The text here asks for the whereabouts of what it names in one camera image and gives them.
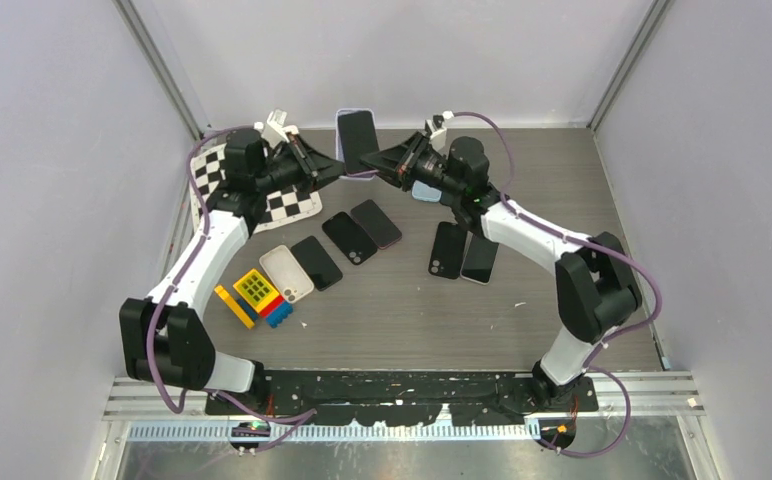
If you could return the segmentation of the black phone purple edge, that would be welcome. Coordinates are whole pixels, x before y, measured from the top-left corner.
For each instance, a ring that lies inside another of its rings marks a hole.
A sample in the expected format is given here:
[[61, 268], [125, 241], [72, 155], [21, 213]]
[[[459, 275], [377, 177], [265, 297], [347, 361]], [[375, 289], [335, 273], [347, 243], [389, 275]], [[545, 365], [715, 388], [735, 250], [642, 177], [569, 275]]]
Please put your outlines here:
[[401, 230], [372, 199], [352, 207], [350, 215], [379, 249], [386, 249], [402, 239]]

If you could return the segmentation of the black phone case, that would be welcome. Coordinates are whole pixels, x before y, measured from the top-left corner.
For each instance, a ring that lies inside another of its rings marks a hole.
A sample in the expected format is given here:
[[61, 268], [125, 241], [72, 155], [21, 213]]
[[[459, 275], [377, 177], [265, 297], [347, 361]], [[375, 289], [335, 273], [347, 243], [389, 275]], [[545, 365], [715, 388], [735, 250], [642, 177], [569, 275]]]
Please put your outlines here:
[[428, 272], [436, 277], [456, 280], [460, 276], [466, 241], [467, 232], [459, 225], [440, 222], [430, 253]]
[[347, 212], [331, 216], [321, 228], [352, 265], [361, 265], [378, 251], [375, 242]]

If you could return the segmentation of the beige phone case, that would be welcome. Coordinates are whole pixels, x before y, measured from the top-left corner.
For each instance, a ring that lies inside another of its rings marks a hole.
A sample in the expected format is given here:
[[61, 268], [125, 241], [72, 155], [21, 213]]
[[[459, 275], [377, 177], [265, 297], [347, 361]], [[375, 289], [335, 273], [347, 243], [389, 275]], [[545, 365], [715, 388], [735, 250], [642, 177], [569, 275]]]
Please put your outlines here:
[[259, 258], [259, 263], [283, 298], [294, 304], [315, 290], [315, 285], [286, 245]]

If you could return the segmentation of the white edged black phone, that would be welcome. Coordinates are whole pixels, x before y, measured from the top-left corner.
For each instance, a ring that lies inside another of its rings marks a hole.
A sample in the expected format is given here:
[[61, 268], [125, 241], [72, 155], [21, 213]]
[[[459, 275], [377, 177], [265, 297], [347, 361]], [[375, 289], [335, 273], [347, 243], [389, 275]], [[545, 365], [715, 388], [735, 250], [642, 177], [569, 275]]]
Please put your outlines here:
[[473, 235], [464, 254], [460, 277], [487, 285], [491, 280], [498, 248], [498, 243]]

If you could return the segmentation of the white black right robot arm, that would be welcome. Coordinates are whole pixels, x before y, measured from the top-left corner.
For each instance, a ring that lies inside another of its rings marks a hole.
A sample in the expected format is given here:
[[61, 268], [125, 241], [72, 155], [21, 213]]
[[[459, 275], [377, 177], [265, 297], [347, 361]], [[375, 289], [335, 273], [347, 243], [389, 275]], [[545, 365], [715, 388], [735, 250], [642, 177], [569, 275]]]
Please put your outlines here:
[[532, 369], [532, 392], [542, 408], [560, 409], [599, 342], [641, 307], [642, 293], [620, 240], [608, 232], [571, 232], [519, 206], [490, 181], [490, 161], [473, 137], [457, 138], [442, 154], [416, 132], [397, 146], [362, 155], [361, 162], [401, 190], [417, 182], [440, 190], [460, 227], [520, 253], [554, 277], [562, 327]]

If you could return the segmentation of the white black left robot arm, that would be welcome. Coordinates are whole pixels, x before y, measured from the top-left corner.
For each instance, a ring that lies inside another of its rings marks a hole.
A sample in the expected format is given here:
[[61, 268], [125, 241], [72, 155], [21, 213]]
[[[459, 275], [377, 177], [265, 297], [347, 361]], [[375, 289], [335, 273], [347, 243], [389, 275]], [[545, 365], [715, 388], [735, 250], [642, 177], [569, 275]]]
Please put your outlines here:
[[219, 352], [202, 315], [226, 266], [264, 219], [268, 196], [288, 188], [315, 192], [345, 167], [291, 132], [269, 141], [256, 129], [242, 129], [229, 132], [219, 171], [212, 192], [198, 198], [198, 230], [175, 265], [148, 294], [122, 304], [122, 348], [132, 379], [229, 391], [235, 406], [255, 414], [269, 398], [267, 385], [256, 379], [260, 363]]

